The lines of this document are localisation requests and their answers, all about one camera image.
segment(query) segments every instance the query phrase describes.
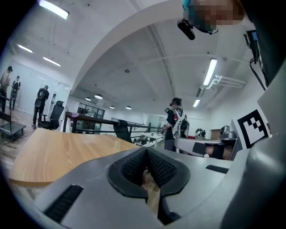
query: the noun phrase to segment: white backpack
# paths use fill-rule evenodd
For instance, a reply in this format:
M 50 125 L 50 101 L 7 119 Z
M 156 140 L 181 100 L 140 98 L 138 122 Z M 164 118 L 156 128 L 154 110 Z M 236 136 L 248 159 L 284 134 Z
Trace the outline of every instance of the white backpack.
M 187 128 L 184 131 L 184 134 L 186 137 L 188 137 L 188 133 L 189 133 L 189 122 L 187 121 L 187 119 L 185 118 L 185 112 L 183 111 L 182 116 L 180 116 L 180 113 L 173 109 L 172 111 L 174 111 L 178 117 L 178 120 L 176 122 L 176 124 L 174 125 L 174 127 L 172 128 L 172 133 L 173 133 L 173 138 L 180 138 L 181 137 L 181 125 L 183 123 L 183 121 L 185 120 L 186 124 L 187 124 Z

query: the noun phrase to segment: white table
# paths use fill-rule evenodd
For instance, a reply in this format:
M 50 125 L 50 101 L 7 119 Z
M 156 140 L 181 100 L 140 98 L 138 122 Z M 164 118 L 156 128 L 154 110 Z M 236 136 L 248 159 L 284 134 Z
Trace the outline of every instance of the white table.
M 163 138 L 164 135 L 162 134 L 157 134 L 157 133 L 142 133 L 143 136 L 146 136 L 148 139 L 147 139 L 147 147 L 149 146 L 149 143 L 150 143 L 150 139 L 151 138 L 154 138 L 156 139 L 156 142 L 155 142 L 155 147 L 157 146 L 157 140 L 160 139 L 160 138 Z

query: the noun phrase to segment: black cable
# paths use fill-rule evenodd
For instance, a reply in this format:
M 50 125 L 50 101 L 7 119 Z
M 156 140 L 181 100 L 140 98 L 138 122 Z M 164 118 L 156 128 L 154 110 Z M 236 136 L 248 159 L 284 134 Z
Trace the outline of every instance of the black cable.
M 253 62 L 254 62 L 254 59 L 252 58 L 252 59 L 250 60 L 250 62 L 249 62 L 249 67 L 250 67 L 251 71 L 253 72 L 253 74 L 254 74 L 254 75 L 256 76 L 256 78 L 258 79 L 258 81 L 259 81 L 261 87 L 263 88 L 263 90 L 266 91 L 266 89 L 265 89 L 265 87 L 264 87 L 264 85 L 263 85 L 261 79 L 259 78 L 259 76 L 258 76 L 257 73 L 255 72 L 255 70 L 254 70 L 254 69 L 252 68 L 252 66 L 251 66 L 251 64 L 252 64 Z

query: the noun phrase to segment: white arch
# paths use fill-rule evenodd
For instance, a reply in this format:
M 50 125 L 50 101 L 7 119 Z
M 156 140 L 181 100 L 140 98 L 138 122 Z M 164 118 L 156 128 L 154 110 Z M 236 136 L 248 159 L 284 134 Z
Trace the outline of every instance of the white arch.
M 90 67 L 117 42 L 148 25 L 169 19 L 180 18 L 182 15 L 183 11 L 181 0 L 163 0 L 134 13 L 119 23 L 106 36 L 104 36 L 91 51 L 79 73 L 77 74 L 72 87 L 72 92 L 75 90 L 78 83 L 81 81 Z

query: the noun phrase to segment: wooden table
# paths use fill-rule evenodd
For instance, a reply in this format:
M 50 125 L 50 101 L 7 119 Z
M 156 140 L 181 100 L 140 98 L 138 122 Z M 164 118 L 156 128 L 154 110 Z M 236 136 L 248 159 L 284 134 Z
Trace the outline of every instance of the wooden table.
M 23 186 L 46 186 L 86 161 L 133 148 L 138 146 L 112 135 L 38 128 L 15 159 L 9 180 Z

